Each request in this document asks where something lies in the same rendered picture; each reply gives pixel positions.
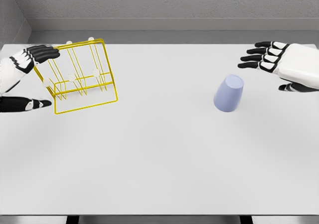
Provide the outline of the lavender blue cup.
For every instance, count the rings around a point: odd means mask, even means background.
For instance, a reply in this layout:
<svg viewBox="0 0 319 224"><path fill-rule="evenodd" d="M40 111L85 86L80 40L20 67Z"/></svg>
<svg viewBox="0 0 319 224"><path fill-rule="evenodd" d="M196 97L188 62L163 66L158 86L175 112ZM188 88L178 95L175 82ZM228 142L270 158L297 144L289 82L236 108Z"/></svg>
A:
<svg viewBox="0 0 319 224"><path fill-rule="evenodd" d="M214 105L223 112L235 111L241 101L244 88L243 79L235 74L225 77L214 96Z"/></svg>

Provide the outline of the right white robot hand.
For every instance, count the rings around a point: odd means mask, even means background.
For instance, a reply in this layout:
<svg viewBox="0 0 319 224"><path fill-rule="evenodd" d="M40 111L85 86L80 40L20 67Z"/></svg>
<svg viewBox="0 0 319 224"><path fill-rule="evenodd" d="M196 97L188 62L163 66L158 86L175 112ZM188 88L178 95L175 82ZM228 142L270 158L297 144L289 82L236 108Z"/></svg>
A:
<svg viewBox="0 0 319 224"><path fill-rule="evenodd" d="M319 92L319 50L298 43L262 41L241 57L240 69L256 69L288 81L278 90L284 92Z"/></svg>

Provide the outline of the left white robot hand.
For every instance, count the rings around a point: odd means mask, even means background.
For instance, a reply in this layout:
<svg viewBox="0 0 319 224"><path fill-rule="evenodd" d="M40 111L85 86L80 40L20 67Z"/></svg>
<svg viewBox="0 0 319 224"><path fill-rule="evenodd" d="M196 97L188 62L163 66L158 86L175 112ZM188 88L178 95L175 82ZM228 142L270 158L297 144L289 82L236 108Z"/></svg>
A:
<svg viewBox="0 0 319 224"><path fill-rule="evenodd" d="M37 63L42 64L59 56L57 48L35 45L0 60L0 112L27 112L51 106L52 102L49 100L8 97L5 93L12 90Z"/></svg>

